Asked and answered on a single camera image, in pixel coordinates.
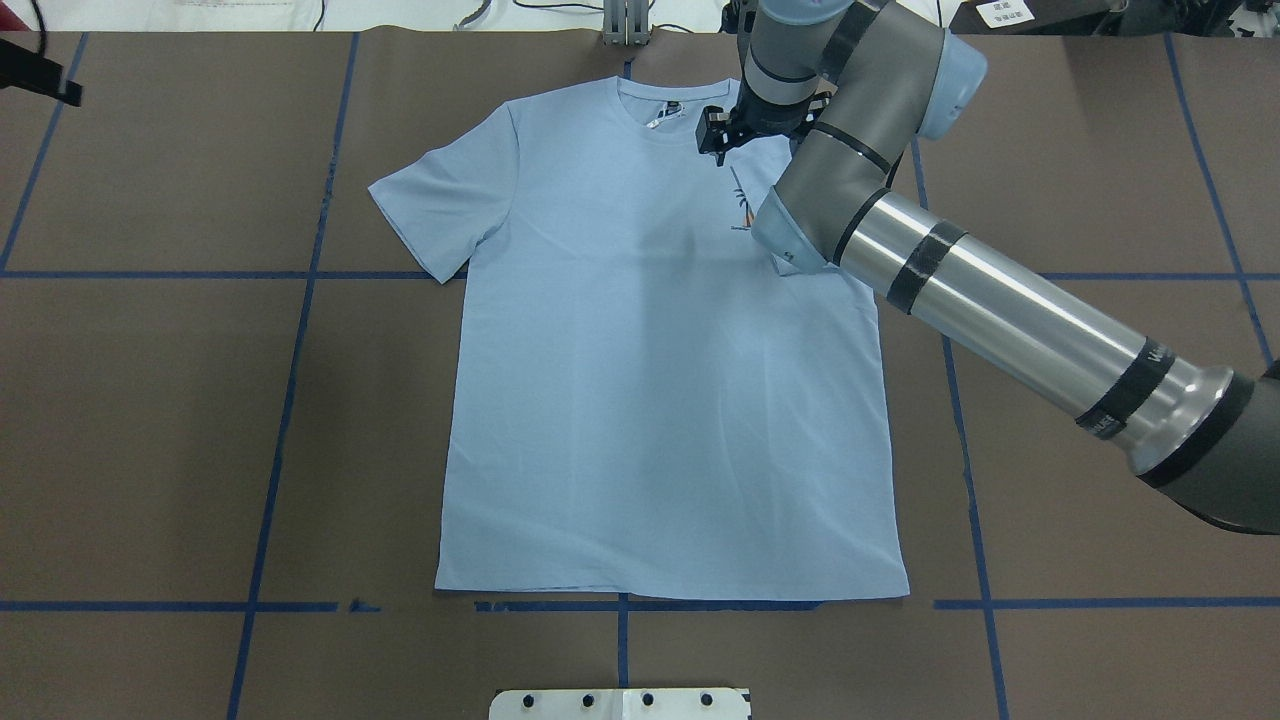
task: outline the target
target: black tape band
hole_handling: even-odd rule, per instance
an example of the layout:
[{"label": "black tape band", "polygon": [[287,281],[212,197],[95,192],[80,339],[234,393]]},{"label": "black tape band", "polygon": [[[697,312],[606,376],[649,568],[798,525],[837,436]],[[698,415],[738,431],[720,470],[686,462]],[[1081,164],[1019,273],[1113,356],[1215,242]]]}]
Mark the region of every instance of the black tape band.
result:
[{"label": "black tape band", "polygon": [[1226,430],[1231,429],[1231,425],[1240,419],[1251,397],[1253,397],[1253,380],[1231,375],[1231,382],[1228,383],[1222,397],[1210,410],[1208,416],[1201,420],[1199,427],[1192,430],[1190,437],[1184,439],[1183,445],[1169,457],[1165,457],[1160,465],[1138,477],[1153,488],[1162,488],[1183,477],[1199,462],[1201,457],[1208,455],[1208,451],[1213,450]]},{"label": "black tape band", "polygon": [[1125,428],[1129,416],[1147,402],[1165,379],[1175,357],[1172,350],[1148,337],[1138,356],[1129,363],[1111,389],[1094,402],[1093,407],[1076,418],[1075,424],[1098,439],[1114,438]]},{"label": "black tape band", "polygon": [[881,172],[884,173],[886,176],[891,169],[893,169],[893,164],[886,160],[883,155],[873,150],[870,145],[867,145],[865,142],[837,128],[836,126],[828,126],[827,123],[818,120],[817,123],[813,124],[813,129],[826,136],[829,136],[835,140],[838,140],[840,142],[849,146],[849,149],[852,150],[854,152],[858,152],[859,155],[867,158],[872,163],[876,163],[876,167],[879,168]]},{"label": "black tape band", "polygon": [[755,63],[755,67],[762,73],[764,73],[765,76],[768,76],[768,77],[771,77],[771,78],[773,78],[773,79],[776,79],[778,82],[786,82],[786,83],[791,83],[791,85],[799,85],[801,82],[809,82],[810,79],[813,79],[813,76],[805,76],[805,77],[780,76],[778,73],[776,73],[776,72],[771,70],[769,68],[764,67],[764,63],[762,63],[760,59],[755,56],[755,49],[751,49],[750,53],[751,53],[751,61]]},{"label": "black tape band", "polygon": [[938,265],[942,264],[942,259],[965,234],[963,228],[947,220],[933,225],[929,234],[924,236],[924,240],[915,246],[911,256],[906,259],[906,264],[897,272],[893,284],[888,286],[884,300],[910,315],[915,297],[920,295],[924,283],[929,282],[933,273],[938,270]]},{"label": "black tape band", "polygon": [[863,218],[867,217],[867,213],[870,213],[872,208],[879,202],[879,199],[886,195],[888,195],[887,187],[877,190],[870,197],[867,199],[867,202],[863,202],[863,206],[854,213],[854,219],[849,220],[849,224],[845,225],[845,232],[841,233],[840,242],[836,243],[836,254],[831,259],[832,263],[837,265],[840,264],[840,259],[845,256],[845,246],[849,245],[849,238],[854,237],[854,231],[858,229],[858,224],[861,223]]},{"label": "black tape band", "polygon": [[822,59],[818,61],[818,74],[835,82],[840,72],[849,63],[849,56],[854,54],[854,47],[861,41],[867,28],[872,27],[876,15],[884,9],[891,0],[855,0],[845,10],[845,17],[840,18],[836,32],[831,33],[831,40],[822,50]]}]

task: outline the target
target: shirt tag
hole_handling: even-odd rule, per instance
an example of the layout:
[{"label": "shirt tag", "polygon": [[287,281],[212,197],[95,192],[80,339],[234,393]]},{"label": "shirt tag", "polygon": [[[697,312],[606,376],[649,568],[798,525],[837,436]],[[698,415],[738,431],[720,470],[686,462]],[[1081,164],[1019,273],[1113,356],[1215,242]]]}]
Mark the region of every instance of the shirt tag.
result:
[{"label": "shirt tag", "polygon": [[974,9],[982,15],[982,22],[992,28],[1015,26],[1036,19],[1024,0],[998,0],[997,3],[978,5]]},{"label": "shirt tag", "polygon": [[662,110],[658,110],[658,117],[649,120],[645,127],[653,129],[660,126],[669,118],[681,118],[685,115],[685,105],[682,102],[676,102],[675,100],[667,100],[667,105]]}]

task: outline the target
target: cable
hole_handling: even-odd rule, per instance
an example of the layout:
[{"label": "cable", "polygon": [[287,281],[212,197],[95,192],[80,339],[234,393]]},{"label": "cable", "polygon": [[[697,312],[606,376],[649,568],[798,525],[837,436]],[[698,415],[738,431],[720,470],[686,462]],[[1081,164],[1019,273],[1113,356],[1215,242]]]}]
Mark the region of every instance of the cable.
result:
[{"label": "cable", "polygon": [[44,58],[45,51],[49,50],[49,29],[45,28],[45,14],[40,12],[40,3],[36,0],[31,0],[31,9],[36,10],[36,24],[40,26],[40,49],[36,53]]},{"label": "cable", "polygon": [[604,8],[596,8],[595,5],[588,5],[586,3],[552,3],[549,5],[535,5],[531,3],[524,3],[522,0],[511,0],[520,8],[529,8],[530,10],[557,10],[561,8],[584,8],[595,13],[603,13]]},{"label": "cable", "polygon": [[458,24],[453,26],[453,29],[462,29],[466,26],[480,19],[480,15],[485,14],[485,10],[489,9],[489,5],[493,5],[493,0],[481,0],[480,6],[476,8],[476,12],[458,20]]}]

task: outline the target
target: white surface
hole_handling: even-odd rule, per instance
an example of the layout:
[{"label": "white surface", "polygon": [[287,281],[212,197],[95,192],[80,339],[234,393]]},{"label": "white surface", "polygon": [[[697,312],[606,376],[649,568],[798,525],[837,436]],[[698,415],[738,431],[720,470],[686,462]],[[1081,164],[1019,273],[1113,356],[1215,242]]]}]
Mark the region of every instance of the white surface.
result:
[{"label": "white surface", "polygon": [[1036,19],[1023,0],[996,0],[974,9],[982,15],[982,22],[987,23],[987,27],[1016,26]]},{"label": "white surface", "polygon": [[[36,14],[27,0],[6,0],[28,26]],[[63,31],[310,31],[320,17],[320,0],[42,0],[50,29]],[[554,0],[530,0],[550,3]],[[931,0],[900,0],[922,17],[936,20]],[[599,4],[590,0],[590,4]],[[723,0],[658,0],[649,20],[676,23],[698,32],[719,29]],[[380,24],[412,29],[451,31],[480,6],[480,0],[328,0],[321,31],[358,31]],[[950,22],[959,0],[943,0]],[[599,29],[600,13],[580,9],[529,10],[511,0],[493,0],[488,13],[470,31]]]},{"label": "white surface", "polygon": [[[576,689],[576,691],[504,691],[489,703],[489,720],[749,720],[751,703],[745,696],[751,691],[736,688],[662,688],[662,689]],[[703,693],[712,696],[710,705],[701,703]],[[582,707],[582,697],[591,696],[591,707]],[[644,703],[644,696],[653,698]],[[534,698],[525,707],[525,696]]]},{"label": "white surface", "polygon": [[701,108],[736,96],[515,100],[371,188],[433,275],[470,258],[438,588],[908,592],[872,292],[780,277],[751,238],[790,150],[699,155]]}]

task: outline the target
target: white label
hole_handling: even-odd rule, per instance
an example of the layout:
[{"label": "white label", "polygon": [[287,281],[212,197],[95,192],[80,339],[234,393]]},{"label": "white label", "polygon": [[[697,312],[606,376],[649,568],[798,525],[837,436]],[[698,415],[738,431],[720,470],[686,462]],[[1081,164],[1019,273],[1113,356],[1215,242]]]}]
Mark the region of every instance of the white label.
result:
[{"label": "white label", "polygon": [[1036,15],[1027,8],[1025,0],[998,0],[975,8],[987,27],[1015,26],[1036,19]]}]

